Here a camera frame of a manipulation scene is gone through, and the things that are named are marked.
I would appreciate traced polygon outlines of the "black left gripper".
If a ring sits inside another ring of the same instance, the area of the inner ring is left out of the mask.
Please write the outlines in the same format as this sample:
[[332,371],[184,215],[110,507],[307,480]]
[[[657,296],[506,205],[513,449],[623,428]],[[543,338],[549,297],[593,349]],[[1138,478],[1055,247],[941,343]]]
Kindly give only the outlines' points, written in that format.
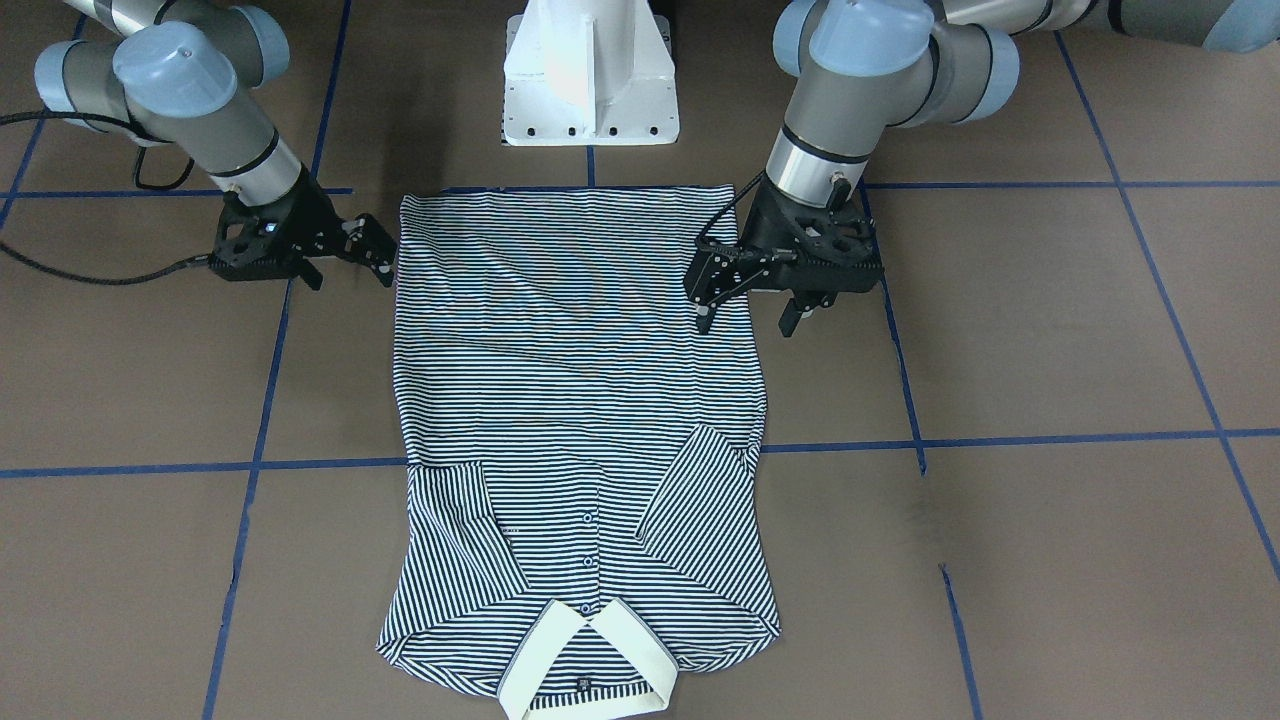
[[751,290],[792,291],[778,320],[791,338],[815,305],[833,293],[865,293],[884,275],[876,223],[847,179],[822,192],[815,206],[782,193],[769,179],[749,184],[755,195],[736,240],[712,240],[710,225],[695,238],[684,290],[698,305],[698,333],[709,334],[717,306]]

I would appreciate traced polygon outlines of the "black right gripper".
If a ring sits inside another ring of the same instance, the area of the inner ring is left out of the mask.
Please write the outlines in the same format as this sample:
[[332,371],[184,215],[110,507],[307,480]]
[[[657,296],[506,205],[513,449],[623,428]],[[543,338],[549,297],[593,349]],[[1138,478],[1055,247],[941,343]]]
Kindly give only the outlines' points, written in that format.
[[371,214],[339,217],[329,196],[306,170],[273,202],[251,206],[228,190],[207,264],[224,281],[301,278],[323,287],[315,258],[337,258],[367,268],[385,288],[396,283],[397,242]]

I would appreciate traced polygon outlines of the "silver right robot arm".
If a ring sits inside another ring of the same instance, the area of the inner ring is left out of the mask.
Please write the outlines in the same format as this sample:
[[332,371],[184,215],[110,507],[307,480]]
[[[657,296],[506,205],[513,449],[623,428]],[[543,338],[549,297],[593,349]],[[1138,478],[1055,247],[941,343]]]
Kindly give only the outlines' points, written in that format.
[[224,281],[323,284],[319,258],[393,282],[396,241],[370,215],[343,219],[255,100],[291,47],[256,6],[210,1],[78,1],[116,38],[46,47],[35,64],[44,110],[140,149],[174,145],[221,191],[212,250],[182,261]]

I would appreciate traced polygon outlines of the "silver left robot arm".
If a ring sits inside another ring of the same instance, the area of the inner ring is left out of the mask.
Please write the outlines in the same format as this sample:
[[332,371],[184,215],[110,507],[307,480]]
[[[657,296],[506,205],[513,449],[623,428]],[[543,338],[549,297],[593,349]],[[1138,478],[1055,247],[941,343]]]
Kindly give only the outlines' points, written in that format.
[[792,1],[773,33],[796,81],[735,241],[696,237],[684,290],[696,328],[753,291],[790,293],[780,331],[884,266],[858,184],[887,129],[991,117],[1021,72],[1015,37],[1088,26],[1215,53],[1277,40],[1275,1]]

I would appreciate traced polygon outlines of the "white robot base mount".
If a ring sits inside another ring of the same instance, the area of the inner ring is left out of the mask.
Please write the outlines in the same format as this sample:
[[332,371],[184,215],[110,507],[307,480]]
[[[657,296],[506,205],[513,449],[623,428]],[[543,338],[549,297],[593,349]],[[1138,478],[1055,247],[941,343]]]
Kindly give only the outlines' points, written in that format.
[[649,1],[529,1],[506,23],[502,140],[516,147],[676,143],[669,17]]

